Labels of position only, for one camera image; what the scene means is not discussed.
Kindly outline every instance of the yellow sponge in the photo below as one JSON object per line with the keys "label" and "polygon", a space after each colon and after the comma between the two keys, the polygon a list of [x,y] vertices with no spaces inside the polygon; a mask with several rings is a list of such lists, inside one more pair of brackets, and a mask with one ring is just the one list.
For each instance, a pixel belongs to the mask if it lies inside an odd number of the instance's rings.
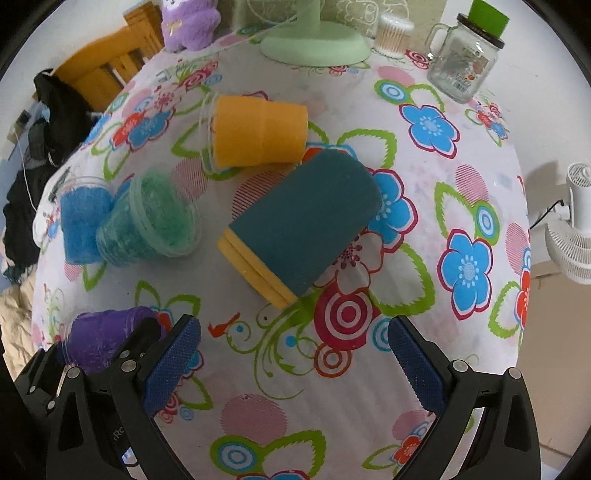
{"label": "yellow sponge", "polygon": [[213,118],[213,155],[219,169],[301,161],[308,135],[302,105],[222,95]]}

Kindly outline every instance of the green fan base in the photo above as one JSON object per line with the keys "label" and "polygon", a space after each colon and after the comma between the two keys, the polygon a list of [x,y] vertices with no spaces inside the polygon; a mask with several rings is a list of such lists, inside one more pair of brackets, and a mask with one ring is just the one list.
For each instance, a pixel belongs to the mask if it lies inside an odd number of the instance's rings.
{"label": "green fan base", "polygon": [[351,27],[333,22],[302,25],[300,19],[271,30],[261,42],[261,52],[276,61],[309,67],[352,65],[371,53],[365,38]]}

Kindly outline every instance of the purple plastic cup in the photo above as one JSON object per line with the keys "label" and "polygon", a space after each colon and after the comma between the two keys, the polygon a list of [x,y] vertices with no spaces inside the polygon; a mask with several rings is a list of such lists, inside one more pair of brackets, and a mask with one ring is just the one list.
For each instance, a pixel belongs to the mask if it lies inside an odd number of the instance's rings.
{"label": "purple plastic cup", "polygon": [[62,340],[66,363],[80,367],[87,375],[104,370],[111,364],[117,349],[146,317],[158,318],[148,307],[78,315]]}

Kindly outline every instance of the stuffed animal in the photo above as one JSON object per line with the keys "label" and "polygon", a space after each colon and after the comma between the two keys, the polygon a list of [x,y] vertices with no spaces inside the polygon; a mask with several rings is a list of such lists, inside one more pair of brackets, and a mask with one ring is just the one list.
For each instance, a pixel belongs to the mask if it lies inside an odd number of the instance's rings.
{"label": "stuffed animal", "polygon": [[164,0],[162,33],[167,51],[201,50],[213,41],[222,17],[217,0]]}

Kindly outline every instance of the floral tablecloth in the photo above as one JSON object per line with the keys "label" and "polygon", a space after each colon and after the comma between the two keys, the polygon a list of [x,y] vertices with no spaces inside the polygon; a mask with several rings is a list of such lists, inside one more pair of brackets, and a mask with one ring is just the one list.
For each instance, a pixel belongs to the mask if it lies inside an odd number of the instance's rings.
{"label": "floral tablecloth", "polygon": [[[450,359],[499,373],[517,360],[530,289],[523,183],[502,109],[488,90],[459,105],[428,83],[427,68],[410,51],[402,60],[292,67],[266,59],[255,40],[206,58],[155,56],[46,188],[35,220],[35,345],[47,348],[82,311],[145,305],[165,326],[192,313],[203,339],[157,421],[195,478],[391,479],[433,415],[389,351],[389,319],[406,314]],[[382,190],[367,228],[282,312],[216,241],[287,172],[204,173],[196,132],[210,91],[306,105],[306,157],[344,151]],[[121,188],[157,163],[198,198],[198,249],[129,268],[65,262],[53,187],[91,175]]]}

